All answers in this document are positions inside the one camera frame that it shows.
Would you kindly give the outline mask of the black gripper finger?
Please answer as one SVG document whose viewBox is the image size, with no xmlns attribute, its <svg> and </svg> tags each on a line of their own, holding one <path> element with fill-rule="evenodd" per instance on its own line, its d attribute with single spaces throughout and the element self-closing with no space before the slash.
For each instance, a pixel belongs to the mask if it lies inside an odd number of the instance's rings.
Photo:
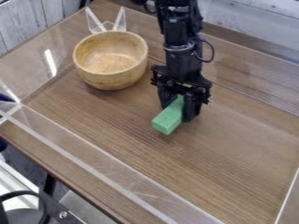
<svg viewBox="0 0 299 224">
<path fill-rule="evenodd" d="M 182 120 L 190 122 L 202 111 L 202 98 L 195 93 L 183 96 Z"/>
<path fill-rule="evenodd" d="M 168 105 L 174 102 L 174 100 L 178 98 L 178 91 L 174 87 L 159 86 L 158 95 L 162 108 L 166 109 Z"/>
</svg>

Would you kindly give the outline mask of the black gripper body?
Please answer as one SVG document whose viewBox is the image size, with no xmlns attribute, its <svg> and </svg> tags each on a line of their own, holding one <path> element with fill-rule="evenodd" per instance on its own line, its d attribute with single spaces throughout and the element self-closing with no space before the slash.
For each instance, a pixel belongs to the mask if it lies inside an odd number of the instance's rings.
<svg viewBox="0 0 299 224">
<path fill-rule="evenodd" d="M 154 72 L 154 77 L 151 78 L 152 85 L 156 87 L 167 86 L 175 88 L 178 95 L 184 95 L 188 91 L 198 90 L 202 103 L 210 103 L 212 84 L 200 73 L 192 74 L 191 76 L 186 76 L 180 79 L 167 73 L 167 66 L 154 65 L 151 70 Z"/>
</svg>

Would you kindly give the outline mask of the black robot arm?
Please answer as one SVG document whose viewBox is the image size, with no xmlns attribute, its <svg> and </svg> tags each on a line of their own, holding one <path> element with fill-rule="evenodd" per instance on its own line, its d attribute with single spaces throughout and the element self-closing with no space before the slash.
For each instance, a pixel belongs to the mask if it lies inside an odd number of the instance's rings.
<svg viewBox="0 0 299 224">
<path fill-rule="evenodd" d="M 211 63 L 203 58 L 203 44 L 210 43 L 202 36 L 203 17 L 198 0 L 154 0 L 166 65 L 152 66 L 152 84 L 158 87 L 162 107 L 166 109 L 182 96 L 182 120 L 190 122 L 202 112 L 202 105 L 210 103 L 212 83 L 202 75 L 202 64 Z"/>
</svg>

